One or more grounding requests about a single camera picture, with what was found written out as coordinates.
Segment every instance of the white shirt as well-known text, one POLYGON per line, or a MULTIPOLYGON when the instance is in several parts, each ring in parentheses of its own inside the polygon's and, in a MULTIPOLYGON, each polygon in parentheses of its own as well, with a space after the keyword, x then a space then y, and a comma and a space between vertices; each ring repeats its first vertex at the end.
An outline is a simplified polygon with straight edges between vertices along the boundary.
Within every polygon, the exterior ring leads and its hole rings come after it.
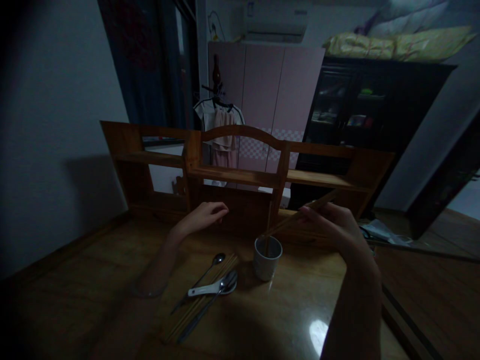
MULTIPOLYGON (((228 112, 229 108, 214 104, 212 101, 213 98, 202 100, 197 102, 193 107, 198 117, 202 120, 202 131, 208 131, 215 127, 215 110, 228 112)), ((230 112, 233 114, 236 125, 245 125, 245 119, 242 114, 242 111, 233 105, 230 112)))

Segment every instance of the wooden desk shelf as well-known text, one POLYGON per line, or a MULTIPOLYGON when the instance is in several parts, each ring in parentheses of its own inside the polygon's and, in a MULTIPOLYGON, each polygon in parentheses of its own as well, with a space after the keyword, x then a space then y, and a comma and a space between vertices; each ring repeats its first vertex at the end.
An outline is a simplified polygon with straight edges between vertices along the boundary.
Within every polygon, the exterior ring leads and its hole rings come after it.
MULTIPOLYGON (((358 219, 395 156, 362 148, 278 140, 250 126, 222 126, 206 132, 107 121, 101 121, 101 126, 132 214, 176 222, 201 202, 224 202, 230 212, 220 227, 239 235, 248 234, 252 240, 266 229, 268 219, 272 225, 294 213, 280 209, 286 182, 339 189, 335 204, 349 208, 358 219), (142 142, 145 136, 183 139, 183 153, 179 156, 145 151, 142 142), (202 164, 203 142, 225 136, 249 137, 280 151, 276 173, 202 164), (344 176, 289 169, 291 151, 350 159, 350 167, 344 176), (182 169, 185 196, 155 192, 149 165, 182 169), (273 191, 267 194, 208 186, 204 185, 204 179, 267 187, 273 191)), ((316 227, 293 226, 278 236, 285 236, 288 241, 298 238, 305 244, 326 244, 325 235, 316 227)))
POLYGON ((169 168, 181 169, 183 167, 183 157, 180 155, 170 155, 153 151, 138 151, 116 155, 115 160, 131 163, 160 165, 169 168))
POLYGON ((143 200, 129 204, 131 208, 153 211, 172 211, 187 214, 187 199, 185 196, 154 191, 143 200))
POLYGON ((219 180, 273 189, 278 189, 280 185, 279 178, 274 173, 219 166, 200 165, 198 168, 192 169, 188 175, 198 179, 219 180))
POLYGON ((321 172, 311 172, 302 170, 288 170, 286 180, 295 184, 314 185, 325 188, 344 189, 358 192, 370 192, 372 189, 361 186, 345 176, 326 174, 321 172))

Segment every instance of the wardrobe door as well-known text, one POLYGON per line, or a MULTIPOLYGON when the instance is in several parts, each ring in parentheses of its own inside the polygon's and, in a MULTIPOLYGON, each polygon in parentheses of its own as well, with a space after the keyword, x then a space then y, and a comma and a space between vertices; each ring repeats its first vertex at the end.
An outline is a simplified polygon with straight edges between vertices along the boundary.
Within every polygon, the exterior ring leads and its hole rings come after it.
MULTIPOLYGON (((284 47, 247 45, 243 79, 242 113, 245 124, 272 132, 277 92, 279 90, 284 47)), ((268 145, 249 137, 241 137, 238 168, 264 172, 268 145)), ((258 186, 238 184, 238 189, 257 190, 258 186)))
MULTIPOLYGON (((285 48, 271 132, 275 138, 303 140, 324 55, 325 49, 320 47, 285 48)), ((298 152, 290 153, 290 169, 295 169, 298 157, 298 152)), ((277 172, 279 158, 280 151, 271 148, 265 171, 277 172)))
POLYGON ((231 42, 208 43, 208 81, 213 89, 214 55, 218 55, 218 68, 225 95, 222 98, 225 103, 233 103, 242 109, 244 68, 245 68, 245 45, 231 42))

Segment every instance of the air conditioner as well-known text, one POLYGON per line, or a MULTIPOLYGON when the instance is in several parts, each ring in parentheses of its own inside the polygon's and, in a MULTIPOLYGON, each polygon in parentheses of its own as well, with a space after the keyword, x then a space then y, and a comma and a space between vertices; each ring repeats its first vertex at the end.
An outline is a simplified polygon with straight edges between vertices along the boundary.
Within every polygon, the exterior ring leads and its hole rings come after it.
POLYGON ((301 43, 310 6, 309 2, 249 1, 243 9, 245 40, 301 43))

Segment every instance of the hand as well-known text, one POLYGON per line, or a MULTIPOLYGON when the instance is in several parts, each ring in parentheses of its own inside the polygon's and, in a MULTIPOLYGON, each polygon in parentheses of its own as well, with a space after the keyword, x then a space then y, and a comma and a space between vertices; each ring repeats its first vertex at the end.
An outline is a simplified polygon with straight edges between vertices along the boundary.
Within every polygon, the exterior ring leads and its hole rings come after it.
POLYGON ((205 229, 213 223, 222 223, 222 218, 229 213, 229 208, 223 202, 202 202, 195 210, 178 222, 170 231, 177 238, 205 229))
POLYGON ((299 222, 312 222, 320 226, 335 242, 348 265, 356 265, 359 261, 362 264, 375 264, 372 252, 349 209, 329 202, 322 206, 318 212, 307 206, 302 206, 300 212, 305 217, 300 219, 299 222))

